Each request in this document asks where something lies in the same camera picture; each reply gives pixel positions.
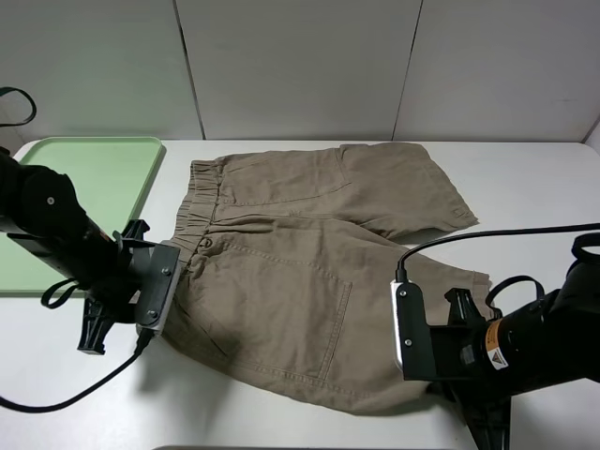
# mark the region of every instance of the side pocket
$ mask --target side pocket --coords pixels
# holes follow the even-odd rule
[[[232,362],[323,378],[352,284],[231,243],[190,279],[184,308]]]

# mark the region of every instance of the black cable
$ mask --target black cable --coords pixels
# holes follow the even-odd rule
[[[112,380],[114,377],[116,377],[123,370],[125,370],[126,368],[131,366],[133,364],[133,362],[136,359],[138,359],[138,357],[142,354],[143,349],[145,349],[148,346],[148,343],[150,343],[150,340],[152,340],[153,337],[154,337],[154,332],[152,330],[144,328],[140,332],[133,355],[125,363],[123,363],[121,366],[119,366],[118,368],[113,370],[111,373],[109,373],[106,377],[104,377],[102,380],[100,380],[96,384],[91,385],[90,387],[85,389],[83,392],[79,393],[75,397],[70,398],[69,400],[65,400],[61,403],[56,403],[55,405],[49,405],[49,406],[25,406],[25,405],[20,405],[18,403],[13,403],[10,400],[6,400],[5,398],[0,397],[0,406],[8,408],[12,411],[17,411],[19,413],[31,413],[31,414],[52,413],[54,411],[63,410],[66,407],[71,406],[73,403],[78,402],[82,398],[89,396],[91,393],[96,391],[99,387],[108,383],[110,380]]]
[[[404,253],[397,262],[396,283],[408,282],[408,274],[406,273],[406,260],[413,254],[418,253],[426,248],[447,244],[448,242],[462,241],[464,239],[473,239],[474,237],[490,237],[490,236],[517,236],[520,234],[550,234],[550,233],[574,233],[574,232],[589,232],[591,230],[600,230],[600,223],[586,223],[583,225],[566,225],[563,227],[544,227],[544,228],[522,228],[517,230],[490,230],[488,232],[466,232],[456,236],[443,237],[434,241],[426,242],[420,246],[411,248]]]
[[[29,117],[27,117],[26,119],[22,120],[21,122],[17,122],[16,124],[0,124],[0,128],[4,128],[4,127],[20,127],[21,125],[26,125],[29,122],[31,122],[32,120],[34,120],[34,118],[38,114],[38,107],[36,106],[36,102],[25,91],[23,91],[22,89],[19,89],[18,87],[0,87],[0,97],[3,96],[3,95],[5,95],[5,94],[8,94],[10,92],[18,92],[23,97],[27,98],[27,100],[31,104],[31,113],[29,114]]]

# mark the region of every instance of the shorts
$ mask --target shorts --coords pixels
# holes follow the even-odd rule
[[[170,241],[180,278],[164,337],[179,352],[300,401],[373,413],[421,396],[395,362],[391,239],[477,222],[421,145],[390,142],[193,161]],[[488,276],[414,255],[429,324]]]

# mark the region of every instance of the table surface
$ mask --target table surface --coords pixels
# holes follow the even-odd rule
[[[266,150],[310,150],[343,142],[165,141],[167,149],[142,210],[146,238],[168,239],[192,159]],[[578,143],[421,142],[447,172],[480,224],[470,231],[600,222],[600,156]],[[18,154],[24,155],[31,144]],[[487,272],[495,283],[518,274],[560,287],[573,234],[488,238],[426,251]],[[533,300],[516,286],[497,304],[505,313]],[[36,298],[0,298],[0,395],[51,404],[109,373],[134,347],[132,326],[117,325],[102,357],[77,352],[81,299],[50,311]],[[595,449],[600,387],[570,382],[515,397],[514,449]],[[0,447],[150,450],[162,445],[474,449],[444,402],[424,400],[404,414],[357,417],[300,403],[231,380],[156,339],[140,360],[91,397],[61,412],[0,411]]]

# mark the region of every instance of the black strap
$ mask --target black strap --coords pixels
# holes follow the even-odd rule
[[[513,284],[520,283],[521,281],[532,281],[535,284],[535,299],[542,298],[546,293],[544,292],[544,286],[542,283],[537,281],[535,278],[532,278],[528,275],[517,275],[516,277],[507,278],[505,281],[500,283],[498,286],[494,287],[486,297],[486,305],[494,311],[494,320],[498,320],[503,316],[503,312],[497,308],[492,306],[492,302],[496,298],[496,296],[501,293],[504,289],[512,286]]]
[[[19,89],[18,87],[0,87],[0,97],[4,96],[10,92],[18,92],[23,97],[27,98],[27,100],[29,101],[29,104],[31,105],[31,113],[29,114],[29,117],[27,117],[25,120],[23,120],[21,122],[17,122],[15,124],[0,124],[0,128],[2,128],[2,127],[20,127],[21,125],[28,124],[29,122],[34,120],[34,118],[38,114],[38,107],[36,106],[36,102],[25,91],[23,91],[22,89]]]
[[[591,253],[585,247],[600,247],[600,232],[589,232],[576,237],[571,248],[573,256],[582,263],[600,264],[600,255]]]
[[[73,281],[75,281],[75,278],[68,278],[68,279],[60,281],[60,282],[54,284],[53,286],[51,286],[50,288],[48,288],[46,290],[46,292],[41,296],[41,305],[48,309],[57,309],[57,308],[63,306],[67,302],[69,297],[73,294],[73,292],[77,288],[79,288],[78,284],[74,284],[73,286],[68,288],[66,291],[64,291],[63,294],[60,297],[58,297],[58,299],[55,302],[50,303],[50,299],[52,298],[54,293],[58,290],[58,288],[62,288],[66,284],[69,284]]]

